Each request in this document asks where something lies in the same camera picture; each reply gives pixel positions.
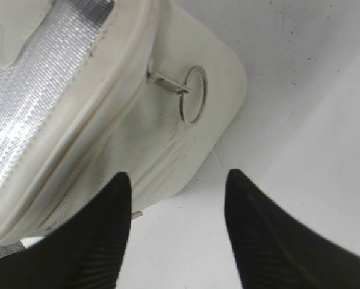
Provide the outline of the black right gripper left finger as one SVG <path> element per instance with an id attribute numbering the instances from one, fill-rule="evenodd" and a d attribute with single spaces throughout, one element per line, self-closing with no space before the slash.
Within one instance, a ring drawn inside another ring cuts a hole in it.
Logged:
<path id="1" fill-rule="evenodd" d="M 0 259 L 0 288 L 116 288 L 132 219 L 132 188 L 117 173 L 40 242 Z"/>

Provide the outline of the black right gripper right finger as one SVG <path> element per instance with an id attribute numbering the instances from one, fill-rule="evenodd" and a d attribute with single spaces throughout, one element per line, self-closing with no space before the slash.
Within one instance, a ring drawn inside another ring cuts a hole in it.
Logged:
<path id="1" fill-rule="evenodd" d="M 243 288 L 360 288 L 360 256 L 300 223 L 239 169 L 226 178 L 224 215 Z"/>

